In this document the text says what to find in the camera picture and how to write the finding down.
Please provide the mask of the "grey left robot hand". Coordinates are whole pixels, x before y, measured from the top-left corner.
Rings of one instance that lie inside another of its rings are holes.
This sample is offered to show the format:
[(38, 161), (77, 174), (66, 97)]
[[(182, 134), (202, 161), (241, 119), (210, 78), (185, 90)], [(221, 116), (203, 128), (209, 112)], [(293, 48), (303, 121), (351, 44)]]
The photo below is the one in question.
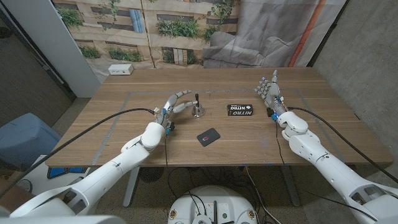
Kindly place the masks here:
[(191, 90), (184, 90), (184, 91), (180, 91), (180, 92), (175, 93), (172, 96), (170, 96), (170, 98), (166, 101), (163, 108), (160, 110), (160, 113), (156, 115), (156, 118), (154, 121), (160, 125), (165, 126), (165, 124), (167, 123), (167, 121), (172, 113), (180, 113), (184, 109), (197, 104), (198, 100), (189, 101), (189, 102), (181, 103), (181, 104), (177, 105), (177, 101), (179, 98), (181, 98), (183, 95), (189, 94), (191, 92), (192, 92)]

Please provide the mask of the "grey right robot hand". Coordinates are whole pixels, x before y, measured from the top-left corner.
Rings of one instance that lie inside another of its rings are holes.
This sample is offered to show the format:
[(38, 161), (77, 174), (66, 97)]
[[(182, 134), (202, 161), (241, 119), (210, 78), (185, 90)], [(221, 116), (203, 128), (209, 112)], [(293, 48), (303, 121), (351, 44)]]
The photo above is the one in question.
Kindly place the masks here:
[(285, 113), (287, 109), (282, 104), (283, 97), (280, 95), (280, 88), (277, 84), (277, 70), (274, 70), (271, 81), (262, 78), (259, 85), (254, 91), (264, 100), (267, 108), (267, 115), (269, 117), (275, 116), (278, 118), (281, 114)]

